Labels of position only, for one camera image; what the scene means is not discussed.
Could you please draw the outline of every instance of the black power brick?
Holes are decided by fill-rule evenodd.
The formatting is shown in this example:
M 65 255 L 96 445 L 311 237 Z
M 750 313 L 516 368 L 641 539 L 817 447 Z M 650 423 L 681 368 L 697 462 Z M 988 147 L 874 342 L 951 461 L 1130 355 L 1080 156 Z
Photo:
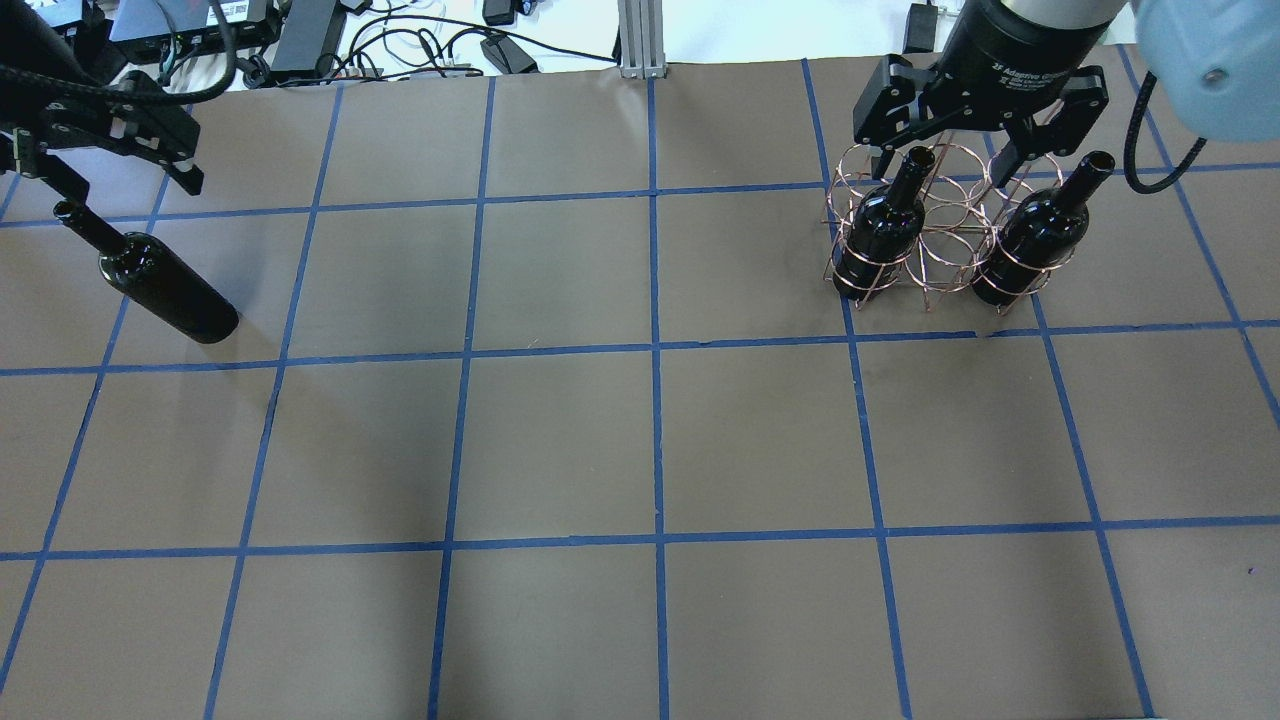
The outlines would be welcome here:
M 509 26 L 516 22 L 516 8 L 518 6 L 518 0 L 484 0 L 481 14 L 485 24 Z
M 529 53 L 521 50 L 515 40 L 506 35 L 481 40 L 480 51 L 503 74 L 515 76 L 538 72 L 538 63 L 529 56 Z
M 933 53 L 933 40 L 938 35 L 938 8 L 924 3 L 911 3 L 906 12 L 906 37 L 902 53 Z

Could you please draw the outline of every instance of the table surface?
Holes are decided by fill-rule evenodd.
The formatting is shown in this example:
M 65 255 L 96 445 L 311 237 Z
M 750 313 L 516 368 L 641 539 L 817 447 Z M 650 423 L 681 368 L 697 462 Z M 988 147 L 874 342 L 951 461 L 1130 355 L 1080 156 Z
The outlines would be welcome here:
M 0 716 L 1280 714 L 1280 145 L 1107 182 L 1005 318 L 854 313 L 873 64 L 233 94 L 198 197 L 69 154 L 214 346 L 0 178 Z

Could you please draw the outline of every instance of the wire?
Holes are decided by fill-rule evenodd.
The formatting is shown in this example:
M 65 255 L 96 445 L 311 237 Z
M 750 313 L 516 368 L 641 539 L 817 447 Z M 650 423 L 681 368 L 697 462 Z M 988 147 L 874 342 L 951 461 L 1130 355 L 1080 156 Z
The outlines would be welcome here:
M 616 65 L 617 64 L 617 61 L 613 58 L 605 58 L 604 55 L 594 55 L 591 53 L 582 53 L 580 50 L 570 50 L 570 49 L 566 49 L 566 47 L 557 47 L 554 45 L 548 45 L 548 44 L 540 41 L 540 40 L 534 40 L 532 37 L 518 35 L 518 33 L 515 33 L 515 32 L 511 32 L 511 31 L 499 29 L 499 28 L 494 28 L 494 27 L 489 27 L 489 26 L 481 26 L 481 24 L 476 24 L 476 23 L 468 23 L 466 20 L 456 20 L 453 18 L 442 18 L 439 15 L 419 15 L 419 14 L 403 14 L 403 15 L 396 15 L 396 17 L 388 17 L 388 18 L 378 18 L 378 19 L 370 20 L 370 22 L 360 26 L 360 29 L 356 31 L 356 35 L 351 36 L 351 45 L 349 45 L 349 47 L 355 47 L 356 46 L 356 41 L 360 38 L 361 33 L 364 33 L 366 29 L 369 29 L 370 27 L 372 27 L 372 26 L 375 26 L 378 23 L 384 23 L 388 19 L 397 19 L 397 20 L 430 20 L 430 22 L 435 22 L 435 23 L 448 23 L 448 24 L 454 24 L 454 26 L 462 26 L 462 27 L 466 27 L 466 28 L 471 28 L 472 32 L 480 31 L 480 32 L 483 32 L 485 35 L 500 35 L 500 36 L 507 36 L 507 37 L 515 37 L 517 40 L 524 40 L 525 42 L 530 42 L 532 45 L 536 45 L 539 47 L 550 50 L 552 53 L 559 53 L 562 55 L 575 55 L 575 56 L 579 56 L 579 58 L 586 58 L 589 60 L 600 60 L 602 63 L 608 63 L 611 65 Z M 445 44 L 445 47 L 451 47 L 453 45 L 453 40 L 456 40 L 461 35 L 466 35 L 466 33 L 458 33 L 458 35 L 456 35 L 449 42 Z
M 13 68 L 5 64 L 0 64 L 0 81 L 24 85 L 27 87 L 37 87 L 41 90 L 52 90 L 72 97 L 92 97 L 115 102 L 134 102 L 138 105 L 195 105 L 198 102 L 206 102 L 225 92 L 227 88 L 230 87 L 232 81 L 236 79 L 236 36 L 232 33 L 232 26 L 228 24 L 227 15 L 223 13 L 223 6 L 219 0 L 207 1 L 209 8 L 214 12 L 214 18 L 218 20 L 218 35 L 223 38 L 223 47 L 227 54 L 227 67 L 223 69 L 223 77 L 218 78 L 218 82 L 204 90 L 174 94 L 120 91 L 79 82 L 70 82 L 23 70 L 20 68 Z
M 1183 161 L 1178 163 L 1174 172 L 1165 176 L 1165 179 L 1146 184 L 1138 178 L 1138 136 L 1142 133 L 1142 119 L 1147 114 L 1147 105 L 1151 104 L 1151 94 L 1156 91 L 1156 82 L 1158 82 L 1156 76 L 1149 72 L 1143 78 L 1142 87 L 1138 90 L 1138 100 L 1133 104 L 1133 115 L 1129 117 L 1129 131 L 1124 136 L 1124 179 L 1134 192 L 1140 195 L 1155 195 L 1178 182 L 1178 178 L 1183 177 L 1192 167 L 1201 150 L 1204 149 L 1204 143 L 1208 142 L 1203 137 L 1197 137 Z
M 182 67 L 187 64 L 187 61 L 195 58 L 196 53 L 198 51 L 200 46 L 192 45 L 191 50 L 183 53 L 182 56 L 179 56 L 173 61 L 173 64 L 170 64 L 168 68 L 161 68 L 160 74 L 156 77 L 156 85 L 159 85 L 160 87 L 169 87 L 169 82 L 173 79 L 173 76 L 178 74 L 178 70 L 182 69 Z
M 178 59 L 178 24 L 173 22 L 173 15 L 169 14 L 169 9 L 164 6 L 160 0 L 151 0 L 160 14 L 164 15 L 164 24 L 169 27 L 169 56 L 160 60 L 160 73 L 161 77 L 168 77 L 172 70 L 173 64 Z

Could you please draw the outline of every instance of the dark glass bottle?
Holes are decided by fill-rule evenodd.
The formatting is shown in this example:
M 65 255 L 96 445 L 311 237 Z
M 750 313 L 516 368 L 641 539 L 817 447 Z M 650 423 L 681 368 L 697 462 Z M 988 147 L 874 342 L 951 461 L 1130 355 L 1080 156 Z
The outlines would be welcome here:
M 1085 202 L 1115 167 L 1110 154 L 1089 152 L 1062 187 L 1041 190 L 1024 200 L 998 231 L 1004 250 L 992 249 L 974 278 L 978 297 L 997 307 L 1011 305 L 1039 278 L 1039 268 L 1061 263 L 1089 229 Z
M 886 265 L 900 259 L 924 228 L 920 186 L 933 163 L 932 150 L 923 145 L 913 147 L 902 158 L 893 182 L 863 197 L 847 236 L 836 243 L 831 259 L 841 295 L 859 302 L 870 300 L 893 279 L 895 269 Z
M 106 283 L 196 342 L 232 334 L 236 307 L 155 237 L 120 233 L 92 210 L 64 200 L 54 215 L 99 251 Z

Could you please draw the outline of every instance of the blue tape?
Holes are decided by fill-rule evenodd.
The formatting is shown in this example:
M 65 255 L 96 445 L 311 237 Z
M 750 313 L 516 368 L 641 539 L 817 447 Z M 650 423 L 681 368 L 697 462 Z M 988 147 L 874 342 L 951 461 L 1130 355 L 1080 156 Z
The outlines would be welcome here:
M 800 69 L 804 73 L 805 92 L 809 96 L 809 114 L 813 119 L 813 132 L 818 143 L 818 163 L 822 167 L 823 187 L 831 186 L 831 170 L 827 168 L 827 145 L 822 133 L 822 118 L 818 113 L 818 96 L 813 88 L 813 73 L 809 69 L 809 60 L 800 60 Z M 829 228 L 835 242 L 835 225 Z M 867 491 L 870 496 L 872 518 L 876 523 L 876 551 L 879 557 L 881 583 L 884 591 L 884 611 L 888 621 L 890 646 L 893 653 L 893 675 L 897 680 L 899 705 L 902 717 L 911 719 L 911 693 L 906 679 L 906 661 L 902 656 L 902 633 L 899 628 L 897 598 L 893 591 L 893 571 L 888 555 L 888 541 L 884 537 L 884 514 L 881 506 L 879 484 L 876 477 L 876 457 L 872 448 L 872 430 L 867 418 L 867 397 L 863 393 L 861 363 L 858 357 L 858 332 L 854 328 L 852 314 L 849 302 L 841 302 L 841 311 L 845 320 L 846 342 L 849 343 L 849 365 L 854 375 L 854 396 L 858 402 L 858 428 L 863 438 L 863 461 L 867 466 Z
M 659 332 L 658 264 L 658 94 L 653 78 L 645 83 L 645 114 L 649 122 L 649 337 L 653 352 L 653 530 L 654 585 L 657 589 L 658 717 L 671 719 L 671 671 L 667 646 L 667 546 L 666 498 L 662 457 L 662 333 Z
M 1133 628 L 1129 625 L 1129 611 L 1125 609 L 1124 594 L 1120 592 L 1120 579 L 1116 575 L 1115 562 L 1111 559 L 1111 543 L 1107 541 L 1106 527 L 1102 524 L 1102 512 L 1098 509 L 1097 496 L 1093 493 L 1093 479 L 1089 477 L 1089 468 L 1084 460 L 1084 447 L 1080 443 L 1080 433 L 1075 425 L 1075 414 L 1071 410 L 1071 400 L 1066 393 L 1066 382 L 1062 379 L 1062 368 L 1057 361 L 1057 351 L 1053 348 L 1053 338 L 1044 320 L 1044 309 L 1038 296 L 1032 296 L 1032 306 L 1036 310 L 1036 322 L 1041 328 L 1041 340 L 1044 343 L 1044 355 L 1048 359 L 1050 372 L 1053 375 L 1053 387 L 1057 391 L 1057 401 L 1062 407 L 1062 420 L 1066 424 L 1066 433 L 1071 441 L 1071 452 L 1075 456 L 1075 466 L 1080 474 L 1080 488 L 1084 491 L 1084 502 L 1089 509 L 1089 520 L 1098 541 L 1098 552 L 1102 557 L 1102 568 L 1107 575 L 1107 587 L 1111 591 L 1111 602 L 1115 605 L 1116 620 L 1120 624 L 1120 635 L 1124 639 L 1125 653 L 1129 656 L 1129 669 L 1133 673 L 1134 685 L 1138 689 L 1138 700 L 1142 702 L 1143 716 L 1152 717 L 1155 711 L 1151 703 L 1151 692 L 1147 689 L 1147 678 L 1142 669 L 1142 659 L 1138 656 L 1138 644 L 1133 637 Z
M 1202 518 L 1139 518 L 1129 520 L 1103 520 L 1106 530 L 1167 530 L 1184 528 L 1254 528 L 1280 525 L 1280 515 L 1225 515 Z M 329 543 L 329 544 L 276 544 L 248 547 L 143 547 L 120 550 L 50 550 L 44 553 L 49 562 L 63 560 L 136 560 L 146 557 L 293 557 L 310 555 L 372 555 L 390 552 L 529 550 L 548 547 L 600 547 L 636 544 L 701 544 L 733 542 L 791 542 L 813 539 L 874 539 L 916 537 L 996 537 L 1038 533 L 1093 532 L 1093 521 L 1065 523 L 1006 523 L 987 525 L 906 525 L 876 528 L 800 528 L 783 530 L 712 530 L 666 532 L 618 536 L 559 536 L 490 539 L 454 539 L 380 543 Z M 27 562 L 42 553 L 0 552 L 0 562 Z
M 311 195 L 311 208 L 307 214 L 307 229 L 302 240 L 302 251 L 298 255 L 298 268 L 293 278 L 293 292 L 289 296 L 289 310 L 284 318 L 284 333 L 280 338 L 280 354 L 275 368 L 275 380 L 271 386 L 271 395 L 266 404 L 266 414 L 262 420 L 262 436 L 259 441 L 257 457 L 253 462 L 253 479 L 250 483 L 248 498 L 244 503 L 244 521 L 241 525 L 239 550 L 236 557 L 236 566 L 232 570 L 230 589 L 227 593 L 227 606 L 223 611 L 223 625 L 218 634 L 218 650 L 214 652 L 214 669 L 209 678 L 209 692 L 205 696 L 205 720 L 212 720 L 214 710 L 218 706 L 218 689 L 221 685 L 223 664 L 227 660 L 227 647 L 230 643 L 232 624 L 236 619 L 236 605 L 239 600 L 241 580 L 244 575 L 243 550 L 248 547 L 250 536 L 253 532 L 253 518 L 257 512 L 257 497 L 262 488 L 262 471 L 266 468 L 268 448 L 271 443 L 271 429 L 275 425 L 275 410 L 280 400 L 280 389 L 284 386 L 284 360 L 289 356 L 289 342 L 293 336 L 293 324 L 298 313 L 298 300 L 302 296 L 302 283 L 307 269 L 307 256 L 311 251 L 311 238 L 315 233 L 316 214 L 320 208 L 320 195 L 324 192 L 324 181 L 329 172 L 329 158 L 333 152 L 333 141 L 338 132 L 338 117 L 342 111 L 342 86 L 333 96 L 333 109 L 329 115 L 329 131 L 325 136 L 324 151 L 320 155 L 320 172 L 316 177 L 315 191 Z
M 1133 85 L 1137 90 L 1138 76 L 1133 70 L 1133 63 L 1129 61 L 1129 54 L 1120 45 L 1117 45 L 1116 49 L 1120 53 L 1120 61 L 1124 64 L 1125 74 L 1129 76 L 1130 85 Z M 1165 161 L 1165 165 L 1172 169 L 1172 158 L 1170 158 L 1169 150 L 1165 147 L 1165 140 L 1160 135 L 1160 126 L 1156 123 L 1156 118 L 1149 110 L 1147 111 L 1147 124 L 1151 127 L 1151 137 L 1156 141 L 1156 149 L 1160 151 L 1160 158 Z M 1226 278 L 1222 275 L 1222 270 L 1219 269 L 1217 261 L 1213 259 L 1213 251 L 1210 249 L 1208 241 L 1204 238 L 1204 232 L 1201 228 L 1199 220 L 1196 218 L 1196 210 L 1192 209 L 1190 200 L 1188 200 L 1187 191 L 1183 188 L 1181 182 L 1174 183 L 1174 192 L 1178 195 L 1178 202 L 1181 204 L 1183 213 L 1187 215 L 1187 223 L 1190 225 L 1192 234 L 1196 237 L 1196 245 L 1199 246 L 1201 254 L 1204 256 L 1204 264 L 1208 265 L 1208 270 L 1213 275 L 1213 283 L 1217 286 L 1217 292 L 1222 296 L 1222 304 L 1226 305 L 1226 311 L 1240 333 L 1240 342 L 1244 345 L 1244 354 L 1249 359 L 1249 365 L 1253 368 L 1253 375 L 1258 380 L 1258 388 L 1262 391 L 1262 396 L 1267 401 L 1267 407 L 1271 410 L 1271 419 L 1275 421 L 1276 427 L 1280 427 L 1280 400 L 1276 398 L 1275 389 L 1271 387 L 1271 380 L 1267 379 L 1267 373 L 1262 366 L 1258 352 L 1253 347 L 1253 340 L 1245 331 L 1245 325 L 1240 319 L 1240 311 L 1235 305 L 1235 299 L 1231 297 L 1231 291 L 1226 287 Z
M 449 468 L 449 500 L 444 520 L 444 551 L 440 557 L 440 585 L 435 598 L 435 633 L 431 643 L 431 675 L 426 716 L 435 720 L 440 706 L 440 673 L 444 662 L 444 629 L 449 609 L 449 583 L 453 575 L 453 533 L 458 521 L 458 486 L 462 475 L 463 434 L 467 424 L 467 396 L 471 387 L 472 338 L 476 324 L 476 297 L 480 291 L 480 250 L 484 238 L 485 191 L 489 184 L 489 147 L 493 140 L 494 78 L 489 78 L 485 97 L 484 140 L 480 147 L 480 182 L 476 188 L 475 236 L 471 242 L 471 286 L 467 291 L 467 324 L 462 346 L 462 372 L 458 377 L 458 410 L 453 424 L 453 460 Z
M 9 205 L 13 204 L 13 196 L 18 193 L 19 182 L 22 182 L 22 176 L 14 173 L 13 182 L 9 183 L 9 190 L 4 193 L 4 201 L 0 201 L 0 220 L 4 219 L 5 213 L 9 211 Z

